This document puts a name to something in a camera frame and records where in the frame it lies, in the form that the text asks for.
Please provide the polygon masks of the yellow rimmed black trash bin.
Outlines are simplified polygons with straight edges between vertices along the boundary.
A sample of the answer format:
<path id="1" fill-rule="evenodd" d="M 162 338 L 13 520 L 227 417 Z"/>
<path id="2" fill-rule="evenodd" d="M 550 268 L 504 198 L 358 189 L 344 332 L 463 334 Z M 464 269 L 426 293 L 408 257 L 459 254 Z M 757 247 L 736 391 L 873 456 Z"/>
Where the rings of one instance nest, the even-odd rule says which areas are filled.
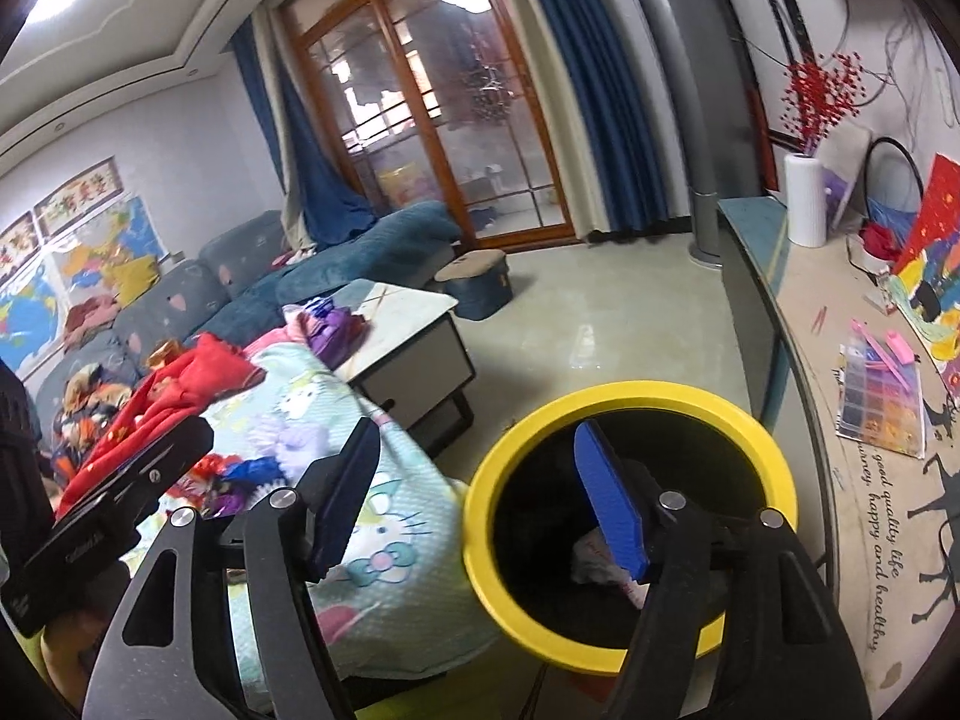
<path id="1" fill-rule="evenodd" d="M 478 600 L 516 644 L 563 670 L 612 678 L 638 610 L 619 587 L 573 577 L 576 541 L 596 527 L 573 463 L 576 426 L 601 423 L 626 460 L 716 514 L 773 507 L 799 520 L 788 462 L 747 411 L 703 388 L 662 380 L 604 383 L 521 419 L 473 475 L 464 562 Z"/>

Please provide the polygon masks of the red cloth garment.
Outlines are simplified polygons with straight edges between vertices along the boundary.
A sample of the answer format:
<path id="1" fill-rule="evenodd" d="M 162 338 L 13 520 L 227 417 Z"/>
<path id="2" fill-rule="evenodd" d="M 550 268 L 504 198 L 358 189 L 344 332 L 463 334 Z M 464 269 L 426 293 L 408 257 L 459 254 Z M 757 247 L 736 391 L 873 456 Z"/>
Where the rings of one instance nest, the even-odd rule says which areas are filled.
<path id="1" fill-rule="evenodd" d="M 256 387 L 263 379 L 262 367 L 239 348 L 213 333 L 200 333 L 192 348 L 142 380 L 68 483 L 55 518 L 64 518 L 110 473 L 183 419 L 199 416 L 215 401 Z"/>

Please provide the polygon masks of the world map poster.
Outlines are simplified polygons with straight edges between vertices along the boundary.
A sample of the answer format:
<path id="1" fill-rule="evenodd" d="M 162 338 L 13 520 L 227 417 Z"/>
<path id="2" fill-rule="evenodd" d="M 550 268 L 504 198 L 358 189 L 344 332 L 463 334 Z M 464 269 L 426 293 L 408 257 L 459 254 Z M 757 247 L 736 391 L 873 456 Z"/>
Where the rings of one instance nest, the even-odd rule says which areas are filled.
<path id="1" fill-rule="evenodd" d="M 59 346 L 64 321 L 57 271 L 36 255 L 2 284 L 2 361 L 18 376 L 29 374 Z"/>

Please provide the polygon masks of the colourful bead organiser box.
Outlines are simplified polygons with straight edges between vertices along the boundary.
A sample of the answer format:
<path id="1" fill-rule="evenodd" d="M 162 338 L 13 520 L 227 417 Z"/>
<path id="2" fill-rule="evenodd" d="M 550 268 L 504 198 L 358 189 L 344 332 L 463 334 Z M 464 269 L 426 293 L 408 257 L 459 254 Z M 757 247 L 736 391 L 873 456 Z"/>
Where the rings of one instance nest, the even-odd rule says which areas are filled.
<path id="1" fill-rule="evenodd" d="M 907 457 L 926 453 L 923 382 L 916 362 L 903 366 L 890 355 L 900 374 L 862 338 L 841 348 L 835 433 Z"/>

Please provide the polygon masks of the china map poster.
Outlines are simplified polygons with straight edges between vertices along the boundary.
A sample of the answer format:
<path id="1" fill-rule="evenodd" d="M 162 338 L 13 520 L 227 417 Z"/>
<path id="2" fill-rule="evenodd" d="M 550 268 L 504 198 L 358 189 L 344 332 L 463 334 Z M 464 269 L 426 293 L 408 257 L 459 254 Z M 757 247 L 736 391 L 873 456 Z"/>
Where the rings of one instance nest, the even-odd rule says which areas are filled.
<path id="1" fill-rule="evenodd" d="M 132 302 L 155 284 L 167 255 L 139 197 L 117 200 L 49 247 L 71 302 L 101 294 Z"/>

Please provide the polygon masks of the grey blue sectional sofa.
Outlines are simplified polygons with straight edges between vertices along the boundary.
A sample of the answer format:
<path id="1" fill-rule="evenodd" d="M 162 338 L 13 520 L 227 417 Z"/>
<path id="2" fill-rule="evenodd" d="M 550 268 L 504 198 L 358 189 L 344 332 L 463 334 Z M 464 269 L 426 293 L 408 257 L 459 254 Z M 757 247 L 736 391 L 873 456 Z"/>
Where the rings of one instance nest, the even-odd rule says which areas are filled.
<path id="1" fill-rule="evenodd" d="M 284 305 L 327 296 L 355 280 L 421 288 L 454 259 L 459 239 L 446 205 L 423 200 L 382 216 L 347 242 L 278 265 L 286 239 L 280 215 L 265 211 L 208 241 L 195 259 L 174 266 L 91 340 L 65 353 L 34 395 L 44 444 L 59 444 L 53 426 L 65 387 L 88 364 L 133 385 L 146 376 L 146 356 L 161 341 L 187 343 L 210 332 L 244 346 L 280 325 Z"/>

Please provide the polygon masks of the purple cloth pile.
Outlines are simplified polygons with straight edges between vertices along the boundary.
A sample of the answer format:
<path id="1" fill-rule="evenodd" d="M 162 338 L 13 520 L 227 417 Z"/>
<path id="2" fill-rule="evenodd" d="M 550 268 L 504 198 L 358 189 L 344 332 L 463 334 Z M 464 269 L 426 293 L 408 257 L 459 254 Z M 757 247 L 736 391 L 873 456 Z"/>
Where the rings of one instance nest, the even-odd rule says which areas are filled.
<path id="1" fill-rule="evenodd" d="M 331 371 L 345 362 L 363 343 L 368 321 L 332 298 L 314 298 L 306 304 L 285 304 L 286 333 Z"/>

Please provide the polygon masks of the white top coffee table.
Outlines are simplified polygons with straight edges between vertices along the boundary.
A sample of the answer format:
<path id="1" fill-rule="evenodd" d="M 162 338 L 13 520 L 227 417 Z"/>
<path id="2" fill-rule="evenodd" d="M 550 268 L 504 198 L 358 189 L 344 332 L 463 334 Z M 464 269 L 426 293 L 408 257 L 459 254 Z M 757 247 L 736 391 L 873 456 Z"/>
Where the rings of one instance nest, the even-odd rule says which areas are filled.
<path id="1" fill-rule="evenodd" d="M 455 327 L 457 301 L 368 280 L 352 281 L 332 299 L 366 320 L 363 340 L 335 375 L 439 457 L 473 424 L 466 388 L 477 371 Z"/>

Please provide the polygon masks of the framed calligraphy picture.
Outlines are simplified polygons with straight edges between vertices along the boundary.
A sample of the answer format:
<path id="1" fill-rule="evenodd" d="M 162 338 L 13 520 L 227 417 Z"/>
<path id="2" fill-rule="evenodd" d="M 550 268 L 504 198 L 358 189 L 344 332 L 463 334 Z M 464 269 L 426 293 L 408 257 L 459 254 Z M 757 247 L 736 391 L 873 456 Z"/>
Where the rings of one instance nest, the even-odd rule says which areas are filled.
<path id="1" fill-rule="evenodd" d="M 124 184 L 116 160 L 107 158 L 71 177 L 41 200 L 32 209 L 34 221 L 47 241 L 122 192 Z"/>

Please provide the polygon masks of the colourful painting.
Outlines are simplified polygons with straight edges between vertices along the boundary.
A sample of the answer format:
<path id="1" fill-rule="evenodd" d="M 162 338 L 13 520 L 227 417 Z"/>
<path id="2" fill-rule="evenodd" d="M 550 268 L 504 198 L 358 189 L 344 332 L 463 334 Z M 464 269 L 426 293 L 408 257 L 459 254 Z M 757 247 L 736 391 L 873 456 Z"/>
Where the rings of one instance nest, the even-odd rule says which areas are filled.
<path id="1" fill-rule="evenodd" d="M 958 358 L 958 163 L 944 154 L 932 163 L 892 294 L 935 364 Z"/>

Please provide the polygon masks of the white vase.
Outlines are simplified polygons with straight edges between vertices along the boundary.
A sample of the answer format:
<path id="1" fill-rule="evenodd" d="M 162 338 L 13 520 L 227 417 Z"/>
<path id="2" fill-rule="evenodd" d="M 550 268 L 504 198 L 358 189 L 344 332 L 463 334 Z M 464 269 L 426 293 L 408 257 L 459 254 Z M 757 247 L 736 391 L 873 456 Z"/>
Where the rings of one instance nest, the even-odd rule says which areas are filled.
<path id="1" fill-rule="evenodd" d="M 827 199 L 823 167 L 814 156 L 784 158 L 788 236 L 794 245 L 818 249 L 827 242 Z"/>

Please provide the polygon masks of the blue curtain left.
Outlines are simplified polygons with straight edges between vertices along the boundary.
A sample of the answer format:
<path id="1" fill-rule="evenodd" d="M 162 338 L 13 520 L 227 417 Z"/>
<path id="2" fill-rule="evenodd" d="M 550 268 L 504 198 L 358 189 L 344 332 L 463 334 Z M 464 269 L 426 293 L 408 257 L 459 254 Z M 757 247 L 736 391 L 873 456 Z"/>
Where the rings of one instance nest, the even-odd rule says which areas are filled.
<path id="1" fill-rule="evenodd" d="M 229 47 L 280 183 L 280 220 L 291 249 L 329 249 L 368 231 L 376 222 L 373 207 L 327 158 L 275 13 L 257 7 Z"/>

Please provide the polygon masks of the red berry branches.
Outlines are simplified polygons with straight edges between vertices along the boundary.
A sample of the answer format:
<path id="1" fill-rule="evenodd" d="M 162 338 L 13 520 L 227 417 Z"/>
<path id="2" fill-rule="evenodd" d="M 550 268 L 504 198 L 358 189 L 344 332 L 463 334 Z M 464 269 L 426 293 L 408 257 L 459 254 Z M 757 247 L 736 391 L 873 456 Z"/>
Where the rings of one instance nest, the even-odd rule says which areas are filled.
<path id="1" fill-rule="evenodd" d="M 799 142 L 800 153 L 814 156 L 833 128 L 859 114 L 866 96 L 864 67 L 857 52 L 800 60 L 786 70 L 781 122 Z"/>

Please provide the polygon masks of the blue curtain right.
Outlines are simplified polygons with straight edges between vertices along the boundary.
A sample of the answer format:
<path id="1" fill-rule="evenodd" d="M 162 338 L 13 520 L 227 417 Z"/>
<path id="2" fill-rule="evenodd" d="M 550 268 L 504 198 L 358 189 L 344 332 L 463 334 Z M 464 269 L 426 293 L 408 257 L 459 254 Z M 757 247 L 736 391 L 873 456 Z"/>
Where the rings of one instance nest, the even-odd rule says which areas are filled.
<path id="1" fill-rule="evenodd" d="M 646 234 L 669 221 L 659 156 L 640 88 L 602 0 L 539 0 L 556 39 L 605 210 L 617 234 Z"/>

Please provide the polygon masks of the grey tower air conditioner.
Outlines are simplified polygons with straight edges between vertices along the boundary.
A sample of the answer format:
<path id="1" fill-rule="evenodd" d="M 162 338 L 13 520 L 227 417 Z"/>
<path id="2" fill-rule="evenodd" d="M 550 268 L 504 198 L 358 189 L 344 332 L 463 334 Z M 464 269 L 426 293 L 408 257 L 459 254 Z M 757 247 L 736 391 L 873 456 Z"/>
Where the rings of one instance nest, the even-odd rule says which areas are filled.
<path id="1" fill-rule="evenodd" d="M 761 164 L 747 52 L 729 0 L 640 0 L 669 89 L 692 210 L 692 259 L 719 268 L 718 203 L 755 197 Z"/>

